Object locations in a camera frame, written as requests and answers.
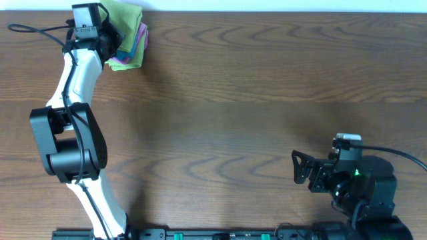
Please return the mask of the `green microfiber cloth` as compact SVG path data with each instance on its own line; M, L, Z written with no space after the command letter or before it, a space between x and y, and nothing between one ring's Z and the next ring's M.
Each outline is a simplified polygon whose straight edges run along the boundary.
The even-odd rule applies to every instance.
M109 11L110 22L125 35L118 49L129 53L133 49L143 8L114 0L101 0L100 3Z

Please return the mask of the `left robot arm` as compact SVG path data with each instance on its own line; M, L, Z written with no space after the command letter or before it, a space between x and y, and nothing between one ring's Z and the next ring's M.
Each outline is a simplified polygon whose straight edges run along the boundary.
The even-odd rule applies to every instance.
M70 29L54 95L29 117L43 167L79 199L93 225L90 239L132 238L106 176L107 145L91 110L96 81L122 39L109 21Z

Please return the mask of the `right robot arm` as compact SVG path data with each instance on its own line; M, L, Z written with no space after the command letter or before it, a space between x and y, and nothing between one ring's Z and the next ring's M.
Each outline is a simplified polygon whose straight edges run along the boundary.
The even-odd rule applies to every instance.
M316 159L294 150L294 181L309 181L312 193L329 193L332 203L348 217L343 223L318 223L312 239L411 239L412 234L393 214L397 180L392 164L362 150L336 150Z

